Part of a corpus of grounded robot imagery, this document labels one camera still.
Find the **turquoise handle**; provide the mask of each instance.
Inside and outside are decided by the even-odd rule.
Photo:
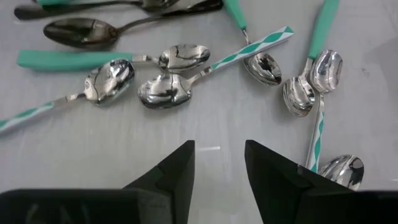
[[[22,122],[32,119],[36,117],[38,114],[41,114],[45,111],[49,111],[52,108],[54,108],[54,102],[48,102],[42,106],[25,110],[24,112],[19,113],[10,119],[0,120],[0,133],[15,128],[16,126],[20,125]]]
[[[220,60],[219,62],[216,62],[211,66],[213,70],[223,68],[227,65],[231,65],[234,62],[237,62],[238,60],[242,60],[244,58],[250,57],[252,55],[255,55],[259,52],[264,51],[265,49],[268,49],[270,47],[273,47],[288,38],[290,38],[294,34],[293,30],[290,27],[283,27],[268,36],[250,44],[247,45],[245,48],[241,49],[238,52],[235,52],[234,54],[231,54],[230,56],[224,58],[223,60]]]
[[[56,4],[67,4],[72,0],[37,0],[37,3],[41,6],[49,6],[49,5],[56,5]]]
[[[246,21],[244,19],[243,11],[238,3],[238,0],[223,0],[227,11],[232,15],[239,29],[246,28]]]
[[[132,54],[117,52],[51,52],[21,50],[17,64],[24,68],[48,71],[90,70],[116,58],[132,60]]]
[[[317,55],[321,52],[339,3],[340,0],[325,0],[323,2],[312,34],[309,58],[316,59]]]

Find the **spoon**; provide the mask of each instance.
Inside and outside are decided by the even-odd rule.
[[[137,6],[146,12],[160,12],[174,5],[179,0],[115,0],[93,2],[85,4],[65,4],[63,1],[39,1],[41,6],[21,5],[14,9],[14,15],[20,20],[42,19],[60,16],[73,12],[80,12],[101,6],[130,5]]]
[[[324,50],[316,59],[310,72],[310,83],[319,92],[319,106],[317,121],[314,128],[311,146],[308,150],[306,168],[313,172],[318,171],[319,156],[321,151],[321,138],[323,132],[323,119],[325,117],[324,93],[336,89],[340,80],[343,59],[333,50]]]
[[[223,0],[228,12],[232,15],[239,29],[242,30],[246,43],[251,42],[246,31],[246,21],[238,0]],[[267,53],[260,52],[252,57],[245,58],[243,64],[248,72],[261,83],[276,86],[282,81],[282,73],[276,61]]]
[[[161,74],[157,78],[142,84],[138,89],[138,97],[142,104],[150,109],[167,109],[181,105],[191,98],[192,85],[199,78],[209,75],[215,70],[221,69],[227,65],[231,65],[238,60],[250,57],[275,44],[279,44],[291,35],[293,35],[292,29],[284,27],[212,66],[205,68],[189,79],[177,74]]]
[[[364,174],[362,160],[354,155],[338,156],[327,162],[319,174],[329,180],[343,185],[350,190],[358,190]]]
[[[135,70],[132,63],[125,59],[112,60],[88,75],[83,93],[66,96],[50,101],[42,106],[26,110],[11,119],[0,120],[0,133],[20,125],[24,121],[37,117],[43,112],[60,108],[70,101],[86,98],[97,106],[114,101],[132,83]]]
[[[115,28],[106,22],[96,19],[60,19],[44,27],[44,35],[60,44],[71,47],[98,49],[113,45],[120,35],[134,27],[146,22],[161,21],[180,16],[187,16],[220,10],[223,2],[219,0],[206,0],[184,10],[177,10],[161,15],[130,22],[120,28]]]
[[[325,0],[318,14],[318,19],[312,34],[312,42],[307,62],[302,74],[287,80],[283,85],[283,96],[288,110],[298,117],[306,116],[315,102],[313,88],[308,84],[313,61],[321,51],[328,35],[331,22],[338,9],[339,0]]]
[[[182,73],[203,65],[210,50],[201,45],[181,44],[165,50],[158,57],[117,52],[51,52],[21,50],[17,64],[35,70],[71,71],[98,67],[115,58],[128,58],[133,63],[152,62],[171,73]]]

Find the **stainless steel spoon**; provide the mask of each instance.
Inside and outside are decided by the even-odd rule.
[[[85,4],[54,4],[54,5],[21,5],[14,9],[14,15],[20,20],[42,19],[52,16],[60,16],[73,12],[80,12],[96,7],[128,5],[137,6],[146,12],[160,12],[174,5],[179,0],[115,0],[93,2]]]
[[[358,190],[364,175],[362,160],[354,155],[338,156],[327,162],[319,174],[329,180],[343,185],[350,190]]]
[[[189,79],[176,74],[161,74],[157,78],[142,84],[138,89],[138,97],[142,104],[150,109],[166,109],[181,105],[191,98],[192,85],[199,78],[238,60],[250,57],[272,45],[281,43],[291,35],[293,35],[293,31],[289,27],[284,27],[268,35],[265,39],[248,45],[239,52],[205,68],[202,72]]]
[[[315,123],[310,149],[308,150],[307,163],[305,166],[313,172],[318,171],[321,151],[323,119],[325,117],[325,102],[323,94],[336,89],[340,80],[342,66],[343,59],[337,52],[333,50],[325,50],[319,54],[310,72],[310,83],[318,91],[320,99],[317,121]]]
[[[118,52],[51,52],[21,50],[17,64],[24,68],[46,71],[71,71],[96,68],[115,58],[128,58],[133,63],[152,62],[171,73],[182,73],[203,65],[210,50],[201,45],[180,44],[165,50],[160,56],[134,55]]]
[[[288,110],[298,117],[308,115],[315,102],[313,88],[308,84],[313,61],[323,47],[331,22],[338,9],[339,0],[325,0],[318,14],[318,19],[312,34],[312,41],[307,62],[302,74],[287,80],[283,85],[283,96]]]
[[[246,20],[238,0],[223,0],[228,12],[232,15],[238,27],[242,30],[246,43],[251,44],[246,31]],[[282,73],[276,61],[267,53],[260,52],[245,58],[243,64],[248,72],[261,83],[275,86],[282,81]]]
[[[115,28],[106,22],[96,19],[74,18],[60,19],[44,27],[44,35],[60,44],[84,49],[100,49],[113,45],[120,35],[146,22],[162,21],[181,16],[201,14],[222,9],[220,0],[206,0],[186,9],[168,12],[138,21],[130,22],[120,28]]]
[[[83,93],[73,94],[42,106],[26,110],[11,119],[0,120],[0,133],[14,129],[24,121],[30,120],[43,112],[61,108],[70,101],[86,98],[95,105],[102,106],[114,101],[132,83],[135,69],[129,60],[116,59],[97,68],[85,80]]]

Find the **utensil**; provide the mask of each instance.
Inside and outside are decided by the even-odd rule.
[[[310,83],[317,90],[315,92],[318,92],[320,101],[318,106],[317,122],[315,123],[305,167],[315,173],[318,171],[319,166],[323,119],[325,117],[325,101],[323,94],[336,89],[340,80],[342,66],[343,59],[337,52],[333,50],[324,50],[319,54],[309,74]]]
[[[246,43],[250,40],[246,31],[246,21],[238,0],[223,0],[228,12],[232,15],[238,28],[242,30]],[[282,73],[276,61],[267,53],[260,52],[252,57],[245,58],[243,64],[249,73],[260,82],[275,86],[282,81]]]
[[[350,190],[359,189],[364,172],[362,160],[354,155],[338,156],[319,170],[320,175]]]
[[[60,44],[71,47],[98,49],[113,45],[120,35],[134,27],[146,22],[161,21],[205,12],[217,11],[223,7],[219,0],[199,2],[183,10],[168,12],[161,15],[130,22],[120,28],[115,28],[106,22],[96,19],[60,19],[45,26],[44,35]]]
[[[37,117],[43,112],[61,108],[70,101],[75,101],[79,98],[85,97],[97,106],[111,103],[130,86],[134,76],[135,69],[129,60],[113,60],[93,70],[88,75],[85,80],[85,90],[83,93],[50,101],[42,106],[19,113],[11,119],[0,120],[0,133],[15,128],[22,122]]]
[[[315,102],[313,88],[308,84],[313,61],[321,51],[328,35],[331,22],[338,9],[339,0],[324,0],[312,34],[312,41],[307,62],[302,74],[287,80],[283,85],[283,96],[288,110],[298,117],[306,116]]]
[[[134,55],[117,52],[52,52],[21,50],[17,64],[34,70],[71,71],[98,67],[115,58],[128,58],[133,63],[152,62],[171,73],[182,73],[203,65],[210,50],[201,45],[181,44],[165,50],[160,56]]]
[[[42,19],[52,16],[61,16],[68,13],[80,12],[102,6],[128,5],[137,6],[146,12],[160,12],[174,5],[179,0],[114,0],[85,4],[65,4],[61,1],[39,1],[39,5],[21,5],[14,9],[14,15],[20,20]]]
[[[181,105],[191,98],[192,85],[199,78],[209,75],[215,70],[221,69],[227,65],[231,65],[238,60],[250,57],[275,44],[279,44],[287,40],[291,35],[293,35],[291,28],[284,27],[279,29],[267,37],[248,45],[235,54],[205,68],[189,79],[176,74],[161,74],[157,78],[142,84],[138,89],[138,97],[144,106],[150,109],[166,109]]]

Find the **gray surface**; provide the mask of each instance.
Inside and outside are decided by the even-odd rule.
[[[18,50],[70,50],[42,35],[51,21],[19,22],[18,2],[0,1],[0,118],[83,88],[85,73],[19,68]],[[295,35],[269,53],[284,80],[300,73],[321,0],[240,0],[252,40],[283,26]],[[115,26],[144,17],[137,9],[80,14]],[[115,50],[158,55],[171,45],[207,46],[216,62],[245,42],[227,12],[152,24],[122,37]],[[365,164],[364,189],[398,189],[398,1],[341,0],[325,49],[343,57],[342,82],[325,96],[321,163],[356,154]],[[244,142],[254,139],[303,164],[315,123],[288,114],[281,86],[268,88],[239,63],[194,87],[190,103],[167,111],[144,108],[138,86],[159,70],[139,66],[127,97],[110,108],[89,102],[0,138],[0,192],[20,187],[120,188],[188,139],[197,163],[190,223],[261,223],[244,164]],[[106,118],[99,123],[98,118]]]

